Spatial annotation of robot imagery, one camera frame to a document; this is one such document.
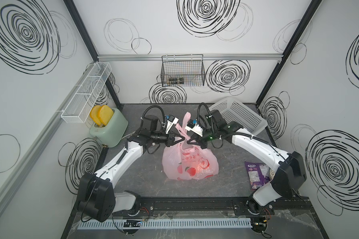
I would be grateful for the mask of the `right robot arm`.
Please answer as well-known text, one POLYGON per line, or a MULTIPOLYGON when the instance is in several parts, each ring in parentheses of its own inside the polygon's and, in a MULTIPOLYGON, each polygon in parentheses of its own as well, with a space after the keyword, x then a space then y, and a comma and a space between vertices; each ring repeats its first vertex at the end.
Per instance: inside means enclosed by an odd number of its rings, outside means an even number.
POLYGON ((255 190, 246 201, 246 208, 253 215, 259 215, 271 202, 292 199, 307 179, 304 159, 294 151, 289 153, 251 134, 241 124, 227 122, 218 110, 208 112, 204 122, 198 119, 185 122, 185 129, 192 131, 188 144, 206 149, 208 143, 220 139, 241 147, 265 163, 275 175, 264 186, 255 190))

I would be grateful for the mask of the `white perforated plastic basket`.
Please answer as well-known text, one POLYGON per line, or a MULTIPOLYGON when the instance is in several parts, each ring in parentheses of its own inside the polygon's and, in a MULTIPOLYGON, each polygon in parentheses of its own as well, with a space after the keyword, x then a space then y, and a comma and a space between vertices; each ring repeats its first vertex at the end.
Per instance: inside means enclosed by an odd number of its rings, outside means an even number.
POLYGON ((254 135, 268 126, 264 118, 235 97, 224 98, 210 106, 209 110, 218 110, 227 122, 235 121, 254 135))

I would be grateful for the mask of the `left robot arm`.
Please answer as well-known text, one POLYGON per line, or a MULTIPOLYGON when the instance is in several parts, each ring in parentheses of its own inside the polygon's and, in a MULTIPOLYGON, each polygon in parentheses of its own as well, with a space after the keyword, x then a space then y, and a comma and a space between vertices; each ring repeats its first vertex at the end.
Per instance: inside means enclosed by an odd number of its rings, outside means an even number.
POLYGON ((182 141, 184 137, 171 131, 178 123, 173 115, 165 116, 163 129, 157 130, 158 118, 143 116, 141 126, 127 139, 124 148, 105 166, 94 173, 86 173, 79 183, 74 208, 95 219, 104 222, 113 213, 127 212, 137 215, 141 208, 140 195, 124 191, 115 193, 114 189, 121 176, 153 145, 171 147, 182 141))

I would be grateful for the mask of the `pink printed plastic bag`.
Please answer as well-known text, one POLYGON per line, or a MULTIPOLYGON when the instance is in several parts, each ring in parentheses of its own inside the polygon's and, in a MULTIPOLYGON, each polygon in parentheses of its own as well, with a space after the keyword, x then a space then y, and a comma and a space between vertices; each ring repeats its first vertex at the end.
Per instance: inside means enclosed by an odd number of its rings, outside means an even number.
POLYGON ((176 124, 177 132, 185 137, 185 140, 174 146, 165 147, 162 158, 164 173, 172 180, 202 180, 215 176, 219 173, 217 158, 210 149, 201 149, 196 145, 186 143, 190 139, 185 129, 191 118, 187 112, 182 124, 176 124), (204 174, 197 174, 196 168, 202 165, 205 168, 204 174))

